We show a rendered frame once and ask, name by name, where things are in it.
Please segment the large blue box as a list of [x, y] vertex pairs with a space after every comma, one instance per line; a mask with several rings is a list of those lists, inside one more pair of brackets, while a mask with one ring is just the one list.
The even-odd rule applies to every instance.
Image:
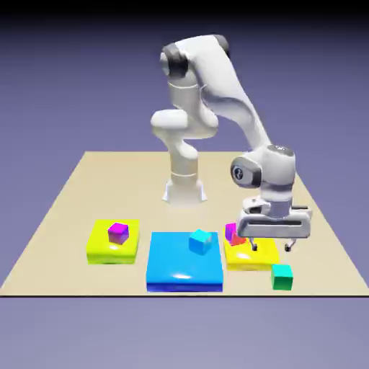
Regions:
[[223, 290], [223, 266], [216, 232], [205, 255], [189, 250], [193, 232], [151, 233], [146, 290], [148, 292], [202, 293]]

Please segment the small green cube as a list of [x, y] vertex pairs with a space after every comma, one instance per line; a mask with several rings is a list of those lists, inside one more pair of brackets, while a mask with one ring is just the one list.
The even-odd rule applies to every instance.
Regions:
[[292, 290], [293, 271], [289, 264], [274, 264], [271, 269], [273, 290]]

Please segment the small magenta cube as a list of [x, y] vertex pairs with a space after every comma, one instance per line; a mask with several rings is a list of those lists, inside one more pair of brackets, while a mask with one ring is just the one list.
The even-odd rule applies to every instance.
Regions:
[[109, 242], [122, 245], [129, 238], [129, 226], [124, 223], [114, 223], [108, 228]]

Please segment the small cyan cube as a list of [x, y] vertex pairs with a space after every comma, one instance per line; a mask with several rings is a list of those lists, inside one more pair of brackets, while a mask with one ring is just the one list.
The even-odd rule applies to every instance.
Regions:
[[197, 229], [189, 237], [189, 250], [199, 255], [205, 255], [211, 247], [212, 233]]

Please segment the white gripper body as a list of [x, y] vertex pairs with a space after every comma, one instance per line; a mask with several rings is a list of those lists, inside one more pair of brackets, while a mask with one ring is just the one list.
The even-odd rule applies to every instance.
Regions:
[[296, 205], [282, 218], [241, 211], [236, 231], [247, 238], [306, 239], [311, 234], [311, 217], [309, 207]]

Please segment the large yellow box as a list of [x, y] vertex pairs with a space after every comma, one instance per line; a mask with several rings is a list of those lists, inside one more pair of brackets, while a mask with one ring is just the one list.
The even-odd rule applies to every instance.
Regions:
[[274, 239], [256, 239], [257, 250], [252, 250], [249, 240], [242, 244], [232, 245], [223, 228], [223, 247], [228, 270], [236, 271], [269, 271], [271, 266], [280, 263], [280, 255]]

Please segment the large lime box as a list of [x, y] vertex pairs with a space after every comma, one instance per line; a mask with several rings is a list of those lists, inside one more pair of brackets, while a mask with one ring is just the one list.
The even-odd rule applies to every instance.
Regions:
[[[109, 240], [108, 230], [116, 223], [128, 227], [122, 244]], [[133, 264], [138, 251], [140, 221], [138, 219], [97, 219], [86, 244], [88, 264]]]

